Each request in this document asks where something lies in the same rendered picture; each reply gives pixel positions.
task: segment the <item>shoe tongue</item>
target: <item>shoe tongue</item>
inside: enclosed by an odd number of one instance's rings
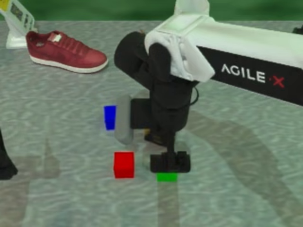
[[[51,42],[59,42],[62,39],[62,35],[59,33],[51,33],[51,35],[48,37],[48,41]]]

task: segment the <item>gray tabletop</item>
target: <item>gray tabletop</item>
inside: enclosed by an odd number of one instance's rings
[[[231,22],[290,32],[303,22]],[[124,147],[107,133],[103,106],[147,92],[114,67],[128,32],[159,22],[39,22],[102,50],[109,66],[79,75],[6,50],[0,22],[0,126],[20,173],[0,182],[1,227],[301,227],[303,108],[210,81],[200,84],[178,146],[192,171],[157,183],[146,159],[159,147],[138,131]],[[131,150],[136,177],[116,180],[113,153]]]

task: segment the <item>blue cube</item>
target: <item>blue cube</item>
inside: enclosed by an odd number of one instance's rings
[[[107,105],[104,106],[104,122],[106,130],[114,130],[116,121],[116,106]]]

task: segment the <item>white shoe sole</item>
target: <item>white shoe sole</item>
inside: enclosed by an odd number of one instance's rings
[[[77,73],[94,73],[94,72],[98,72],[100,70],[102,70],[104,67],[107,66],[108,64],[108,60],[106,60],[106,62],[104,62],[102,65],[99,65],[97,67],[94,68],[76,68],[76,67],[72,67],[72,66],[68,66],[68,65],[64,65],[55,61],[47,61],[47,60],[42,60],[39,58],[35,58],[30,56],[30,59],[37,64],[40,65],[46,65],[46,66],[52,66],[52,67],[57,67],[57,68],[61,68],[64,70],[68,70],[71,72],[77,72]]]

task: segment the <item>red sneaker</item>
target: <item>red sneaker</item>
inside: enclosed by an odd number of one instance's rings
[[[91,49],[62,32],[38,34],[30,31],[26,40],[30,58],[37,64],[78,73],[93,73],[108,63],[104,53]]]

